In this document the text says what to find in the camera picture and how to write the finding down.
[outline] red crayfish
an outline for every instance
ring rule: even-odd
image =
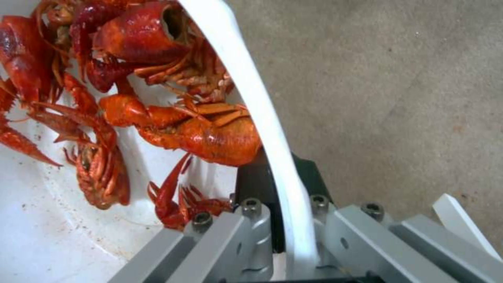
[[[208,199],[193,185],[180,186],[178,188],[178,204],[173,201],[178,177],[185,173],[190,166],[191,159],[191,154],[185,154],[160,188],[153,182],[148,185],[147,192],[155,204],[155,214],[166,228],[182,230],[185,224],[199,212],[207,211],[218,216],[223,211],[231,211],[229,201]]]

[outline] curved white plastic strip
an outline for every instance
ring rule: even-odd
[[[295,169],[269,94],[241,37],[231,9],[221,0],[179,0],[229,71],[262,139],[283,215],[286,278],[310,278],[318,261],[311,207]]]

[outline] crayfish leg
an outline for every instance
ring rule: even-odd
[[[61,164],[54,162],[52,159],[43,154],[33,142],[27,139],[20,132],[7,125],[0,126],[0,143],[4,144],[10,149],[25,154],[38,161],[42,161],[57,167],[62,166]]]
[[[66,148],[63,148],[63,152],[66,157],[66,161],[75,166],[75,164],[77,163],[77,156],[75,155],[75,146],[71,148],[70,153],[68,153]]]

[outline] machine part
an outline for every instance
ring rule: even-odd
[[[371,271],[386,282],[456,282],[354,205],[327,215],[324,246],[353,276]]]
[[[254,219],[262,213],[262,203],[258,198],[247,198],[241,203],[243,216]]]
[[[256,198],[248,198],[242,202],[235,213],[247,216],[251,220],[251,241],[255,245],[240,281],[269,280],[274,272],[269,208]]]
[[[423,215],[390,231],[460,282],[503,282],[503,265]]]
[[[254,243],[250,220],[223,212],[167,282],[238,281]]]
[[[316,164],[310,160],[300,159],[295,154],[292,156],[297,173],[308,194],[323,195],[332,202]],[[281,208],[273,174],[263,151],[259,152],[252,163],[238,168],[235,197],[236,203],[241,203],[250,197],[257,198],[271,210],[273,251],[284,252],[285,234]]]
[[[232,211],[236,210],[238,203],[236,202],[236,193],[229,194],[229,205],[232,208]]]
[[[384,218],[384,207],[377,202],[365,202],[360,209],[377,222],[381,222]]]
[[[165,282],[195,244],[179,231],[162,229],[109,282]]]
[[[318,249],[319,263],[316,266],[314,278],[343,278],[347,274],[342,272],[336,258],[325,248],[325,222],[328,213],[335,211],[336,207],[324,195],[314,194],[310,197],[313,210],[314,234]]]
[[[194,215],[191,223],[195,232],[203,234],[213,224],[213,218],[209,212],[203,211]]]
[[[314,194],[309,197],[313,215],[326,214],[328,212],[328,198],[322,194]]]
[[[486,239],[484,234],[470,218],[468,213],[459,204],[458,200],[444,193],[433,204],[433,210],[437,213],[444,227],[468,243],[485,250],[494,258],[501,260],[498,252]]]

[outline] white plastic piece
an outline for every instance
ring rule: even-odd
[[[309,198],[293,163],[276,112],[241,37],[231,9],[222,0],[180,0],[230,73],[262,139],[283,215],[287,278],[310,278],[318,261]]]
[[[447,230],[501,261],[496,250],[455,198],[444,193],[435,201],[433,209]]]

